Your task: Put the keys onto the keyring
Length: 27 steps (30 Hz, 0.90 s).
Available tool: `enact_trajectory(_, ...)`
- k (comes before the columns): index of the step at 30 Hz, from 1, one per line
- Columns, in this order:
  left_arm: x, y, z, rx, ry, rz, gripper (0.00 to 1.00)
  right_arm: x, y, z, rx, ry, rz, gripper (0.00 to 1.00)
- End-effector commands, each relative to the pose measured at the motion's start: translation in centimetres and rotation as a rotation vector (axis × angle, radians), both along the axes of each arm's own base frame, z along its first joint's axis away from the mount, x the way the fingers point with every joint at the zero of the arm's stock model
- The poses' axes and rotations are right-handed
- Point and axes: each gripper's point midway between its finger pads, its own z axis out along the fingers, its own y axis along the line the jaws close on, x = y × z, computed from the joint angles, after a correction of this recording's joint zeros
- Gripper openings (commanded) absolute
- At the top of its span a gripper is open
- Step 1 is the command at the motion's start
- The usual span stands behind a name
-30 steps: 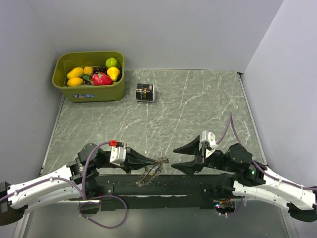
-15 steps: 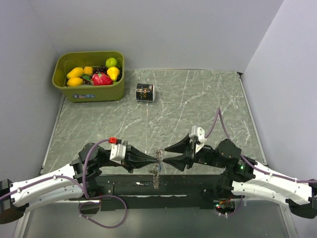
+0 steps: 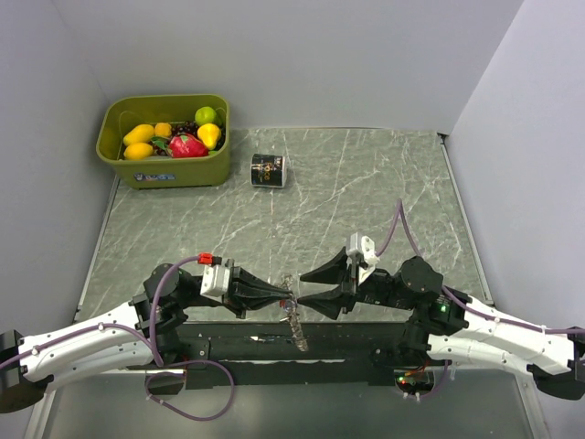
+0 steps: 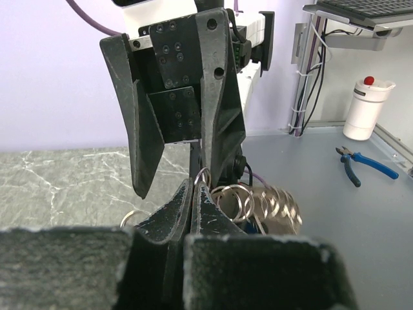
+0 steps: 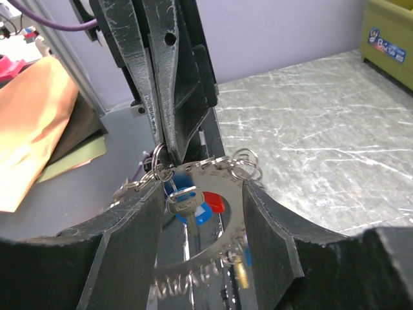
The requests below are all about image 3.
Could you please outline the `large silver keyring with rings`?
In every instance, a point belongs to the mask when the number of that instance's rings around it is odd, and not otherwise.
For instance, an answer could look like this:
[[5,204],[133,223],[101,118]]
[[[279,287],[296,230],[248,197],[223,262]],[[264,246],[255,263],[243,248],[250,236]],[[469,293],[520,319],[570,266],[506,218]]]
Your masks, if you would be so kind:
[[282,319],[282,322],[287,322],[289,324],[292,331],[292,342],[294,345],[301,352],[307,352],[309,350],[308,342],[303,334],[302,325],[299,321],[299,315],[297,312],[298,304],[296,296],[292,290],[293,276],[291,274],[283,274],[281,281],[278,283],[278,286],[282,289],[290,291],[290,297],[287,299],[282,299],[280,302],[280,307],[285,313],[285,317]]

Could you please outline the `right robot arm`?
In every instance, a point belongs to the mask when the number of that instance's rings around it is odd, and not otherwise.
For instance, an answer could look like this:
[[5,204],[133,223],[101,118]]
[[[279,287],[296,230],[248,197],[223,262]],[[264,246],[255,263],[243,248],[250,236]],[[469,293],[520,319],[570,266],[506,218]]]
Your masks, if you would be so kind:
[[537,327],[446,286],[422,257],[407,259],[395,273],[377,268],[371,252],[341,250],[324,265],[301,275],[304,283],[332,290],[303,296],[299,304],[330,319],[355,305],[407,310],[393,365],[444,361],[527,375],[549,396],[577,401],[584,396],[584,331]]

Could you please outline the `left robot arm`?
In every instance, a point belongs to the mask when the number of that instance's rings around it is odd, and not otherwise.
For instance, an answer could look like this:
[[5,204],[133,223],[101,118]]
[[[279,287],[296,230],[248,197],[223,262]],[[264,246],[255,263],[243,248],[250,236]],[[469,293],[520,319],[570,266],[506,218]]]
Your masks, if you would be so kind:
[[293,296],[232,261],[209,255],[195,261],[202,274],[188,273],[181,262],[161,264],[141,294],[89,320],[36,336],[2,334],[1,411],[23,410],[62,385],[104,371],[175,365],[186,357],[178,328],[189,307],[224,307],[243,318]]

